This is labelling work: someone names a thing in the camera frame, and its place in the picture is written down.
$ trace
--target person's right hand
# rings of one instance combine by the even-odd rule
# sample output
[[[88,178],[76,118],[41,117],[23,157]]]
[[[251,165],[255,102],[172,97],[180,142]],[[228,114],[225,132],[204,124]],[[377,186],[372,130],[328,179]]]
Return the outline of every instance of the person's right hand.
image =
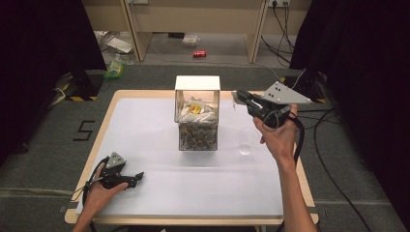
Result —
[[[298,106],[296,104],[290,105],[290,117],[296,117],[298,111]],[[283,167],[284,165],[294,165],[294,146],[296,139],[296,125],[290,121],[286,120],[284,125],[275,131],[266,130],[266,125],[263,125],[262,120],[257,117],[253,118],[253,122],[256,128],[262,133],[262,138],[260,143],[266,143],[269,151],[277,160],[278,166]]]

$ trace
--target yellow and black hazard tape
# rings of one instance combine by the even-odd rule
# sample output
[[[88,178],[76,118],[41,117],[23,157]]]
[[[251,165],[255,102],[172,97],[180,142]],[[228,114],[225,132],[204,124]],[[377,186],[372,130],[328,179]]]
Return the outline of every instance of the yellow and black hazard tape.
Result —
[[[83,102],[83,101],[95,101],[97,97],[78,97],[78,96],[66,96],[67,101]]]

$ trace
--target box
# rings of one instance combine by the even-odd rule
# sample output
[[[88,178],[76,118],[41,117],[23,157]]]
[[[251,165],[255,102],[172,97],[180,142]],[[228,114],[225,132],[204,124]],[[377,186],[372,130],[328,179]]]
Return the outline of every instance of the box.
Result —
[[[216,151],[220,110],[220,77],[178,75],[175,116],[180,151]]]

